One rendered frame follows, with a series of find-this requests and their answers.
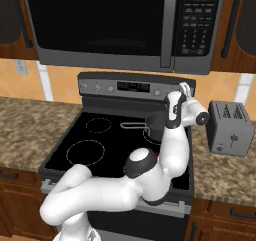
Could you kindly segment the white wall socket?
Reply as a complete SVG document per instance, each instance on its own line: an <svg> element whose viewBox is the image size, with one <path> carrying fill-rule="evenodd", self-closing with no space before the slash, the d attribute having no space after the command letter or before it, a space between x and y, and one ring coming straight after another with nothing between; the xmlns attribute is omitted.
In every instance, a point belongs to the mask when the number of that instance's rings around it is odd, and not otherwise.
<svg viewBox="0 0 256 241"><path fill-rule="evenodd" d="M27 75L28 74L26 62L24 60L15 59L14 62L15 62L16 70L17 70L18 74L21 74L21 75Z"/></svg>

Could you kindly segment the brown wall cupboard door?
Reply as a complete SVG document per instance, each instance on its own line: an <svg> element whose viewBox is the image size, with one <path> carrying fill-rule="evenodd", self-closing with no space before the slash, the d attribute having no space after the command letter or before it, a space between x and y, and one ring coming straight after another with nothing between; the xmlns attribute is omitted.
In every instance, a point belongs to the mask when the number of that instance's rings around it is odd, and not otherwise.
<svg viewBox="0 0 256 241"><path fill-rule="evenodd" d="M0 0L0 58L37 60L37 50L25 0L20 0L32 48L27 48L14 0Z"/></svg>
<svg viewBox="0 0 256 241"><path fill-rule="evenodd" d="M223 0L211 69L256 74L256 0L240 0L228 57L221 57L232 5Z"/></svg>

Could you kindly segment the grey toaster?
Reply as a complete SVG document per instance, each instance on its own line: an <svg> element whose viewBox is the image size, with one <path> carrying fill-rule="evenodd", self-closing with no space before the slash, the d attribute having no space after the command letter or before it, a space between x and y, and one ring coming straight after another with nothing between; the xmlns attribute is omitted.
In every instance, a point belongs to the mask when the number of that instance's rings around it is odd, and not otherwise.
<svg viewBox="0 0 256 241"><path fill-rule="evenodd" d="M254 137L254 127L240 102L211 101L206 124L209 150L214 154L244 157Z"/></svg>

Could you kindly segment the dark grey saucepan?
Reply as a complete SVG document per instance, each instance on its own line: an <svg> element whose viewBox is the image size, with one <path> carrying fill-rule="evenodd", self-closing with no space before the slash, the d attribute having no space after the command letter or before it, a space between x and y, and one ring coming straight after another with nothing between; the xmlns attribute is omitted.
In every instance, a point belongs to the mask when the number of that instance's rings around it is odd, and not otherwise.
<svg viewBox="0 0 256 241"><path fill-rule="evenodd" d="M165 116L161 111L149 114L144 122L123 122L120 127L123 129L142 129L148 138L160 142L164 132Z"/></svg>

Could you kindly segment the brown base cupboard door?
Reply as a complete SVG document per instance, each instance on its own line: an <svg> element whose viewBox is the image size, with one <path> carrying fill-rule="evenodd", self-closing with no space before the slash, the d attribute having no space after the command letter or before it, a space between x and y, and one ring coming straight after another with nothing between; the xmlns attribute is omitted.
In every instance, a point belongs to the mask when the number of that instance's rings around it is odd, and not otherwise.
<svg viewBox="0 0 256 241"><path fill-rule="evenodd" d="M0 184L1 217L11 234L52 241L57 229L47 225L39 209L45 195L38 188Z"/></svg>
<svg viewBox="0 0 256 241"><path fill-rule="evenodd" d="M184 241L190 239L193 221L198 223L194 241L256 241L255 225L201 217L189 218Z"/></svg>

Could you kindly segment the black and grey microwave oven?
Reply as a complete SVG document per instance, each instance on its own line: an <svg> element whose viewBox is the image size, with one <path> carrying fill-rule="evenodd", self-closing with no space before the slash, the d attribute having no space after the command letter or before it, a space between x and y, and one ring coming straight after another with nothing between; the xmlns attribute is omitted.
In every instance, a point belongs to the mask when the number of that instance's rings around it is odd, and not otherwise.
<svg viewBox="0 0 256 241"><path fill-rule="evenodd" d="M45 65L206 75L223 0L176 0L162 68L164 0L26 0Z"/></svg>

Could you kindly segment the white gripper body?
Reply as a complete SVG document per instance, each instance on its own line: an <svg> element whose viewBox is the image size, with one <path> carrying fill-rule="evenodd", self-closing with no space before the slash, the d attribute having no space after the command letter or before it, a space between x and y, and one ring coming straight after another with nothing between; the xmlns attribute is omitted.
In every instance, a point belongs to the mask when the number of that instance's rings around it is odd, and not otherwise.
<svg viewBox="0 0 256 241"><path fill-rule="evenodd" d="M190 100L192 99L192 93L191 93L191 88L186 82L181 82L180 87L183 91L183 93L186 95L187 99Z"/></svg>

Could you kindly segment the brown drawer front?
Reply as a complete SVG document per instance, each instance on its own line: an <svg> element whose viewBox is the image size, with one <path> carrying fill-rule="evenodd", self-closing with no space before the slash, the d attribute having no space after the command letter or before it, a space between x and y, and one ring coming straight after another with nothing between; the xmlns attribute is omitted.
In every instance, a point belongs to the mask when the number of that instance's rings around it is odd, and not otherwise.
<svg viewBox="0 0 256 241"><path fill-rule="evenodd" d="M18 173L19 176L17 179L9 179L0 177L0 182L10 182L24 186L30 187L41 187L42 182L40 179L40 175L37 172L25 171L20 169L11 169L0 167L0 171L4 173Z"/></svg>
<svg viewBox="0 0 256 241"><path fill-rule="evenodd" d="M248 219L243 217L236 217L230 215L230 209L234 208L237 212L248 213L248 214L256 214L255 207L243 206L238 204L231 204L219 201L209 201L207 206L207 212L216 219L223 219L230 222L238 222L238 223L249 223L256 226L255 219Z"/></svg>

